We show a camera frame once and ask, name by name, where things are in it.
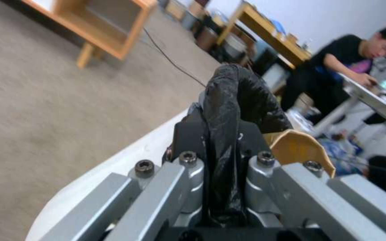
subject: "man's arm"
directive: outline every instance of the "man's arm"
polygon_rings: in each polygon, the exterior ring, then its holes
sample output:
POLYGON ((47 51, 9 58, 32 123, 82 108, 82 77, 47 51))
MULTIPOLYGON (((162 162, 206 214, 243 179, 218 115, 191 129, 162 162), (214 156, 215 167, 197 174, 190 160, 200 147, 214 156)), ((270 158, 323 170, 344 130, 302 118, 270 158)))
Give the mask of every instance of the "man's arm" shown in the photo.
POLYGON ((354 71, 350 70, 348 67, 346 67, 344 64, 342 64, 337 58, 332 54, 326 54, 324 57, 323 64, 328 67, 329 69, 342 73, 346 75, 348 78, 351 78, 355 82, 361 84, 362 86, 366 88, 370 88, 374 85, 376 85, 377 81, 375 78, 371 77, 370 75, 366 73, 355 73, 354 71))

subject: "man's hand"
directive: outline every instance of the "man's hand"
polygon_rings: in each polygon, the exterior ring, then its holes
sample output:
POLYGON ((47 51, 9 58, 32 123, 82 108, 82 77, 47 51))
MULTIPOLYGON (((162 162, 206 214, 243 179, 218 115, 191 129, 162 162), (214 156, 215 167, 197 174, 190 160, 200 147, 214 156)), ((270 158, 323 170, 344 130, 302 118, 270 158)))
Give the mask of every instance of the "man's hand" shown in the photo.
POLYGON ((360 73, 360 74, 356 73, 353 76, 352 80, 368 89, 375 86, 378 83, 375 78, 365 73, 360 73))

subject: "wooden table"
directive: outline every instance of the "wooden table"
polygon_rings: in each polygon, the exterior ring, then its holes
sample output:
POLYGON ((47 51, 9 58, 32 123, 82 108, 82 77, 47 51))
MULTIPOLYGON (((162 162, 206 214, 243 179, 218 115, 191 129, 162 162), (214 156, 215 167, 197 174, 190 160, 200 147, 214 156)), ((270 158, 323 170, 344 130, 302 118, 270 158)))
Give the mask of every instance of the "wooden table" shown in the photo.
POLYGON ((103 51, 123 60, 141 33, 156 0, 22 0, 86 42, 77 59, 82 69, 103 51))
POLYGON ((236 9, 235 13, 227 23, 226 28, 217 39, 218 45, 220 45, 230 33, 236 23, 236 20, 240 20, 258 36, 263 38, 264 41, 266 41, 294 66, 298 66, 305 60, 311 58, 311 54, 297 46, 297 44, 290 41, 281 40, 281 38, 274 36, 274 34, 276 35, 275 26, 271 23, 271 21, 263 17, 251 4, 247 2, 242 2, 238 9, 236 9))

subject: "wooden shelf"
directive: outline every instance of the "wooden shelf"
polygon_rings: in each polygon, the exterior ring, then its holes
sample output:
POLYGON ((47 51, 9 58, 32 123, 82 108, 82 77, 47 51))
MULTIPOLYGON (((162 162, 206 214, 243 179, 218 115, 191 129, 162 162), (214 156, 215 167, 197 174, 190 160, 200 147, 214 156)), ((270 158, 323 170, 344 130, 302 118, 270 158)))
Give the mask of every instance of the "wooden shelf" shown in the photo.
POLYGON ((50 0, 49 9, 39 0, 22 1, 86 40, 77 59, 79 68, 102 50, 124 60, 157 5, 156 0, 50 0))
POLYGON ((92 44, 121 58, 121 50, 127 35, 84 7, 64 11, 58 15, 61 24, 83 36, 92 44))

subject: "gray carpet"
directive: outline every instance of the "gray carpet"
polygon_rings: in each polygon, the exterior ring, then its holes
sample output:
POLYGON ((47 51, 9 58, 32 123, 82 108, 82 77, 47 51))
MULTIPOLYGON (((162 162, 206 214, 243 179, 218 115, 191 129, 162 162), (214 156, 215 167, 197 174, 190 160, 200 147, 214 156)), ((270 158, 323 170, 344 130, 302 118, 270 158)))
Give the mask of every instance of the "gray carpet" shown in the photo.
MULTIPOLYGON (((160 9, 146 27, 204 83, 219 66, 160 9)), ((0 2, 2 241, 23 240, 59 189, 187 108, 203 90, 144 34, 124 62, 106 55, 78 70, 79 50, 75 41, 0 2)))

